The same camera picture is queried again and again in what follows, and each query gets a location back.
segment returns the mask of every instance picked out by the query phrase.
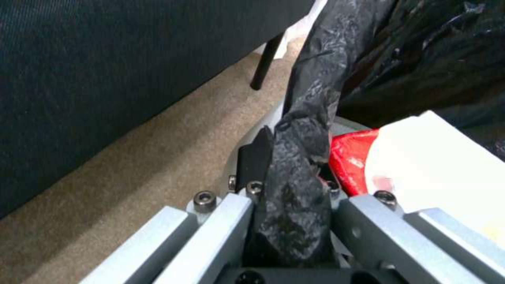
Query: floor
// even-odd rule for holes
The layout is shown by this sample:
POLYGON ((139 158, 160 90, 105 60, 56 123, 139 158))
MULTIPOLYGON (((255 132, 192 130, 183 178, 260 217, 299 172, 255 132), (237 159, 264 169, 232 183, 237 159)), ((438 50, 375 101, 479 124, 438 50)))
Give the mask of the floor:
POLYGON ((216 190, 230 151, 284 96, 303 42, 262 90, 249 87, 250 54, 0 220, 0 283, 79 282, 163 206, 216 190))

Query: black chair leg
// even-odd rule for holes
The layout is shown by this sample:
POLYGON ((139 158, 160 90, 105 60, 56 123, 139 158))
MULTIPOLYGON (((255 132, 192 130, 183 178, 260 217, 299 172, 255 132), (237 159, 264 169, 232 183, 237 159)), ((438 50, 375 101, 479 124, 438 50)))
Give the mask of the black chair leg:
POLYGON ((284 32, 281 32, 276 37, 267 42, 265 51, 263 51, 263 55, 261 55, 260 63, 258 64, 254 78, 252 79, 253 81, 251 82, 251 88, 255 90, 261 89, 263 80, 265 80, 265 76, 267 76, 268 69, 274 60, 275 53, 277 52, 277 48, 279 48, 279 44, 281 43, 283 36, 284 32))

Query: red package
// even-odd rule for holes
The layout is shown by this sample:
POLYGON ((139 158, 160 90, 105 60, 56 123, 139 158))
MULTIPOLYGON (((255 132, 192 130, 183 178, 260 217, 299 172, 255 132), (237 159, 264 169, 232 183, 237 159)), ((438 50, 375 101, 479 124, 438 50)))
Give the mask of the red package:
POLYGON ((367 194, 365 165, 378 129, 335 136, 330 147, 330 169, 349 196, 367 194))

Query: screw head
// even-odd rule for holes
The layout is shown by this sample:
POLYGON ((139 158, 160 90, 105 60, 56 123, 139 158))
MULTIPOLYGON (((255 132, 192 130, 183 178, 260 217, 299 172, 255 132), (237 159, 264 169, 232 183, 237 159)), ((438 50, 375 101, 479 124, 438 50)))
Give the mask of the screw head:
POLYGON ((247 183, 245 190, 251 195, 260 195, 263 191, 263 183, 261 181, 253 180, 247 183))
POLYGON ((216 195, 211 191, 203 191, 193 197, 194 209, 200 213, 209 213, 216 208, 216 195))
POLYGON ((256 271, 247 270, 237 277, 235 284, 265 284, 265 279, 256 271))
POLYGON ((235 193, 236 186, 237 186, 237 176, 234 174, 228 176, 228 191, 231 193, 235 193))
POLYGON ((374 193, 374 197, 382 202, 382 204, 386 205, 391 209, 395 209, 397 205, 396 196, 389 191, 376 191, 374 193))

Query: garbage bag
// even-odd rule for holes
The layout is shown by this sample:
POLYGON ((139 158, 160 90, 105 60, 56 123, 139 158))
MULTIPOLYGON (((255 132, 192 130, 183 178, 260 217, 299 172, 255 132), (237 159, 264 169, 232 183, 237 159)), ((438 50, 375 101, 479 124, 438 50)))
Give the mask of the garbage bag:
POLYGON ((328 162, 328 130, 343 85, 336 80, 350 74, 392 3, 330 0, 316 20, 309 36, 314 41, 308 39, 295 64, 286 113, 275 127, 245 266, 314 267, 332 261, 329 187, 318 171, 328 162))
POLYGON ((337 115, 375 128, 433 110, 505 160, 504 12, 503 1, 398 1, 337 115))

